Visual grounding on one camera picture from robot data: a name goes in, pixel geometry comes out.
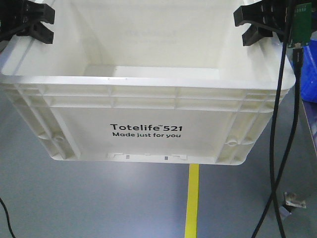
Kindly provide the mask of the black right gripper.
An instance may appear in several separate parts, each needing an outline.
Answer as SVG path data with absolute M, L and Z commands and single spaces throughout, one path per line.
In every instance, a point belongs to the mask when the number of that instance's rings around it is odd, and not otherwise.
M 251 46 L 263 38 L 273 37 L 273 32 L 282 42 L 291 2 L 291 0 L 261 0 L 239 6 L 233 12 L 235 26 L 252 24 L 242 35 L 243 46 Z

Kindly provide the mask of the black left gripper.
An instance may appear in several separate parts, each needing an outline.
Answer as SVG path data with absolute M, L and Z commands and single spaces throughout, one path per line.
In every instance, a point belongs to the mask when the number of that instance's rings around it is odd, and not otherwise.
M 43 23 L 54 24 L 55 10 L 46 3 L 31 0 L 0 1 L 0 50 L 3 51 L 14 35 L 30 36 L 52 44 L 54 33 Z

